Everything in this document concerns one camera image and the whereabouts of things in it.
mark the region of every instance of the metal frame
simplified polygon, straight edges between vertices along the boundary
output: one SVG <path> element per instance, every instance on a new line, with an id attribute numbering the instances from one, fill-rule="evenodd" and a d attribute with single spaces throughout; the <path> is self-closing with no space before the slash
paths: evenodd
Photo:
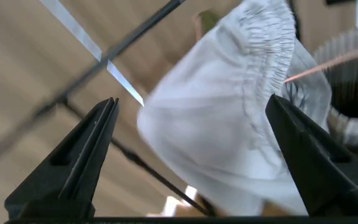
<path id="1" fill-rule="evenodd" d="M 131 44 L 142 37 L 148 30 L 153 28 L 158 22 L 160 22 L 165 16 L 169 15 L 173 10 L 180 6 L 185 0 L 171 0 L 164 7 L 159 9 L 155 14 L 144 21 L 139 27 L 134 29 L 129 35 L 127 35 L 121 43 L 115 45 L 111 50 L 102 57 L 102 59 L 90 67 L 80 78 L 72 81 L 66 88 L 57 93 L 52 100 L 44 103 L 36 111 L 32 113 L 32 116 L 16 126 L 16 128 L 9 133 L 5 138 L 0 141 L 0 155 L 7 152 L 9 146 L 14 144 L 19 138 L 21 138 L 26 132 L 37 124 L 38 121 L 50 115 L 58 105 L 63 105 L 69 111 L 73 112 L 80 119 L 84 118 L 83 113 L 72 103 L 69 102 L 68 97 L 71 93 L 78 90 L 80 87 L 87 84 L 92 78 L 94 78 L 100 70 L 105 68 L 110 60 L 113 60 L 117 56 L 123 53 Z M 157 171 L 146 164 L 136 153 L 125 147 L 117 139 L 111 138 L 111 144 L 116 146 L 123 155 L 139 167 L 143 168 L 150 175 L 155 177 L 163 185 L 167 186 L 170 190 L 176 193 L 178 196 L 186 200 L 190 205 L 197 208 L 201 213 L 208 215 L 208 212 L 194 200 L 189 198 L 180 189 L 175 187 L 166 178 L 162 177 Z"/>

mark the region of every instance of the white object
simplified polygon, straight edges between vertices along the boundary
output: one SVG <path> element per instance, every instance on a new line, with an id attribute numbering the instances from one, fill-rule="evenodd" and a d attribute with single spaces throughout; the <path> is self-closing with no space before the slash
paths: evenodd
<path id="1" fill-rule="evenodd" d="M 307 78 L 307 85 L 283 86 L 288 76 L 314 66 L 295 39 L 285 1 L 243 1 L 150 94 L 138 115 L 140 135 L 179 177 L 230 215 L 260 215 L 265 200 L 304 215 L 265 107 L 272 94 L 284 95 L 324 126 L 331 92 L 322 73 Z M 299 84 L 307 91 L 287 92 Z"/>

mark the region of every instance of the green object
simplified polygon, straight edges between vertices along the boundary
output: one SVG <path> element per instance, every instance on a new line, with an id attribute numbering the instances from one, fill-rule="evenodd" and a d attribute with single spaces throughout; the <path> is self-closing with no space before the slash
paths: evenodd
<path id="1" fill-rule="evenodd" d="M 198 14 L 201 19 L 202 35 L 210 31 L 221 19 L 218 14 L 211 10 L 205 10 Z"/>

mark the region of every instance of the garment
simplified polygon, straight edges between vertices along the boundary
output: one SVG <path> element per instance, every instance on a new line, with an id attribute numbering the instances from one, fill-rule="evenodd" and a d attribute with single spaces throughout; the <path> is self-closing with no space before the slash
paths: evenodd
<path id="1" fill-rule="evenodd" d="M 285 1 L 243 1 L 163 77 L 138 114 L 138 130 L 169 168 L 228 214 L 259 215 L 265 200 L 306 214 L 264 110 L 276 94 L 325 123 L 329 102 L 311 106 L 309 92 L 296 94 L 309 86 L 293 83 L 290 92 L 283 85 L 295 75 L 288 72 L 313 65 Z M 326 91 L 318 76 L 314 91 Z"/>

